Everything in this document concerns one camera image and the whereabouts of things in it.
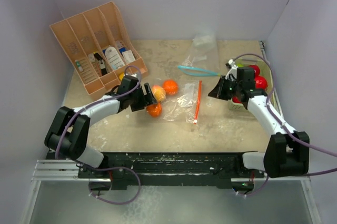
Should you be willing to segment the red yellow fake apple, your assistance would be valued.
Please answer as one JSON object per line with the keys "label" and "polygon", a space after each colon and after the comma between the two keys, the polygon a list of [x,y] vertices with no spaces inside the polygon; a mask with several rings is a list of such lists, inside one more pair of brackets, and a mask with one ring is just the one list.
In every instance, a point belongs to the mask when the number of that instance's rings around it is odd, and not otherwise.
{"label": "red yellow fake apple", "polygon": [[241,101],[237,97],[232,97],[232,101],[234,103],[241,103]]}

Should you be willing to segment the clear bag red zipper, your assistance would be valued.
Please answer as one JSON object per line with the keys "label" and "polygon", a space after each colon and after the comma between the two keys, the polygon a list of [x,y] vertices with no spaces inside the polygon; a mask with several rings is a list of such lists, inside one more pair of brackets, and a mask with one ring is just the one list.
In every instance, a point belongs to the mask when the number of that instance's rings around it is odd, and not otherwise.
{"label": "clear bag red zipper", "polygon": [[[153,85],[163,87],[163,79],[154,79],[150,82]],[[162,114],[159,117],[151,117],[146,110],[147,116],[158,122],[187,122],[193,123],[195,120],[197,103],[199,98],[200,83],[196,80],[174,80],[179,85],[176,95],[167,95],[162,105]]]}

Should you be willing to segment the clear bag blue zipper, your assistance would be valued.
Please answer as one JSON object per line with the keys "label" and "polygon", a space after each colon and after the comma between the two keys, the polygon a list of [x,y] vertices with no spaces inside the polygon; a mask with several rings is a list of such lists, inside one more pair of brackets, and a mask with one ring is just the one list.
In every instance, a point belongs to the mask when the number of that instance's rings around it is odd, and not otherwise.
{"label": "clear bag blue zipper", "polygon": [[217,76],[220,73],[220,60],[215,34],[197,34],[192,40],[185,60],[177,68],[190,76]]}

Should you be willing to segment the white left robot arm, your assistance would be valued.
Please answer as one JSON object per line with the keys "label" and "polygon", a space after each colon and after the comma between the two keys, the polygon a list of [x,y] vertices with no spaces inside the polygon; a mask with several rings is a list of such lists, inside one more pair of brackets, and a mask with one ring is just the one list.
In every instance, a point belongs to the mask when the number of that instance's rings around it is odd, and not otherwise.
{"label": "white left robot arm", "polygon": [[108,164],[104,154],[87,143],[90,127],[127,108],[135,112],[156,103],[148,83],[142,85],[137,77],[126,75],[120,85],[94,102],[73,109],[59,108],[44,144],[55,151],[56,158],[66,157],[88,165],[93,175],[102,178],[108,173]]}

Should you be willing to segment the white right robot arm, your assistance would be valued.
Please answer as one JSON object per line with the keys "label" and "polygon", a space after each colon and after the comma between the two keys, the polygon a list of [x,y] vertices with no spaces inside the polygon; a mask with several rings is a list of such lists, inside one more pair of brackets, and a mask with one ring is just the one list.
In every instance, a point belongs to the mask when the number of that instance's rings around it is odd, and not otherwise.
{"label": "white right robot arm", "polygon": [[264,153],[245,152],[234,164],[239,177],[252,171],[266,172],[271,178],[301,176],[309,170],[309,136],[298,132],[280,116],[269,102],[264,89],[255,87],[255,73],[251,67],[231,67],[222,75],[209,97],[230,101],[237,98],[270,137]]}

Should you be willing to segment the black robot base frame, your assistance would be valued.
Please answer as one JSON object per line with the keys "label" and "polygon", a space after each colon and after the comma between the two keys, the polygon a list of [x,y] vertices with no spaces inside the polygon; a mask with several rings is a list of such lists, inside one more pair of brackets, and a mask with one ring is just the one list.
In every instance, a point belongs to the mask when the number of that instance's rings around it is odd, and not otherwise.
{"label": "black robot base frame", "polygon": [[104,152],[98,171],[81,167],[81,179],[107,179],[114,190],[127,186],[210,186],[253,189],[263,173],[244,167],[242,153]]}

